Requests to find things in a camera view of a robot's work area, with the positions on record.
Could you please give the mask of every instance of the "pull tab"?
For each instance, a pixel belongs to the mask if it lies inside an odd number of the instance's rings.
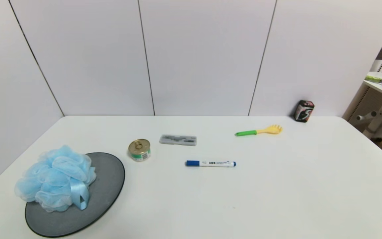
[[[136,149],[141,149],[142,148],[142,144],[140,142],[135,142],[135,148]]]

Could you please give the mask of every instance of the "gray round plate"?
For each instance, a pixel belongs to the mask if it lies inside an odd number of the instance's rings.
[[[47,213],[37,202],[26,203],[25,218],[29,228],[45,237],[67,236],[97,221],[116,201],[125,181],[122,162],[109,153],[87,153],[97,178],[89,186],[88,207],[71,205],[64,212]]]

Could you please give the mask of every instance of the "whiteboard marker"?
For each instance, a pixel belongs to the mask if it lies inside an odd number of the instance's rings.
[[[232,162],[232,161],[212,162],[212,161],[187,160],[185,165],[186,166],[194,166],[194,167],[235,167],[235,165],[237,165],[237,163]]]

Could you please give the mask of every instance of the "can lid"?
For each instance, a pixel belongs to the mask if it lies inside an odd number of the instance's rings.
[[[185,163],[186,166],[200,166],[200,161],[196,161],[196,160],[187,160],[187,162]]]
[[[129,145],[129,152],[132,154],[142,154],[150,150],[150,142],[146,139],[137,139]]]

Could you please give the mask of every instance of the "green handle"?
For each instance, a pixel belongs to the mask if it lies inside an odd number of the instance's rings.
[[[251,135],[251,134],[257,134],[257,131],[256,130],[250,130],[250,131],[238,132],[235,134],[235,136],[244,136],[244,135]]]
[[[366,76],[365,80],[375,83],[382,83],[382,79],[378,77]]]

